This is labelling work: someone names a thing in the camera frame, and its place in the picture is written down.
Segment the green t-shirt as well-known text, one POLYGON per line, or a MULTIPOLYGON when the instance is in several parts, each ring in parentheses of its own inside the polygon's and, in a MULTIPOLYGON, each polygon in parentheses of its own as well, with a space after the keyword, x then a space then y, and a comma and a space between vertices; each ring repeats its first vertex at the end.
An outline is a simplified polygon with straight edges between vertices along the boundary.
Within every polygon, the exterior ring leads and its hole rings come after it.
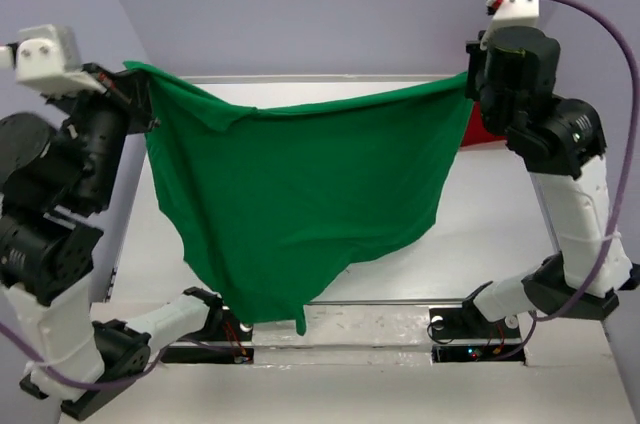
POLYGON ((244 323, 291 321, 349 265, 435 224, 473 104, 458 74, 328 102, 234 105, 149 64, 146 147, 186 264, 244 323))

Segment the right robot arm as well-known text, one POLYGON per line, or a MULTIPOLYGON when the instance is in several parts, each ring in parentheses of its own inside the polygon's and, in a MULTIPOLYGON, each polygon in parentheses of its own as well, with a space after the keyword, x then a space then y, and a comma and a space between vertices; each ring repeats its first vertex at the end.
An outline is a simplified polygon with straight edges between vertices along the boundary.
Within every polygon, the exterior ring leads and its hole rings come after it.
POLYGON ((462 328, 482 336, 523 312, 605 320, 617 293, 639 284, 639 267, 609 230, 606 141, 595 108, 554 92, 557 40, 541 30, 483 31, 466 44, 466 97, 486 131, 506 140, 541 188, 558 251, 533 271, 486 283, 465 298, 462 328))

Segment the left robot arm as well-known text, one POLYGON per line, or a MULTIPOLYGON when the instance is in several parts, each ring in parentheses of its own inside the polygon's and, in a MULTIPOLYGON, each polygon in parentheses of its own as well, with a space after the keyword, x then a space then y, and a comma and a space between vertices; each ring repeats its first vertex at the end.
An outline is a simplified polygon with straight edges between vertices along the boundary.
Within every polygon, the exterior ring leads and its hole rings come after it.
POLYGON ((54 127, 21 112, 1 122, 1 288, 31 364, 21 389, 54 397, 82 421, 150 372, 182 339, 209 339, 221 300, 198 288, 148 314, 95 321, 89 291, 102 231, 86 218, 110 204, 125 140, 159 124, 139 71, 90 63, 37 91, 66 114, 54 127))

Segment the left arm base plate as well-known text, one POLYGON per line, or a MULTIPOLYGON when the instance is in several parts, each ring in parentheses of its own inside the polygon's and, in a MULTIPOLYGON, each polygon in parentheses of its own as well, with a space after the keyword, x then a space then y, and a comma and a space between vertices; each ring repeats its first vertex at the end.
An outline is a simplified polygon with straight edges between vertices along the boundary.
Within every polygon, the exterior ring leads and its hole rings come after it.
POLYGON ((243 365, 254 362, 253 328, 223 306, 204 331, 187 335, 164 353, 163 364, 243 365))

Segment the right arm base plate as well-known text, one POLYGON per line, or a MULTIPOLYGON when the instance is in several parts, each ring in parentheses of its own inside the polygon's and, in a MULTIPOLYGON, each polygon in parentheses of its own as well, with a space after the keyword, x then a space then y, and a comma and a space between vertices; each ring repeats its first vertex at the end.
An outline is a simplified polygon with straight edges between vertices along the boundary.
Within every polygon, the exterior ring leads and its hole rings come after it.
POLYGON ((430 310, 427 336, 435 364, 525 362, 524 351, 519 349, 523 337, 517 317, 495 323, 482 318, 478 324, 469 325, 462 319, 462 311, 461 307, 430 310))

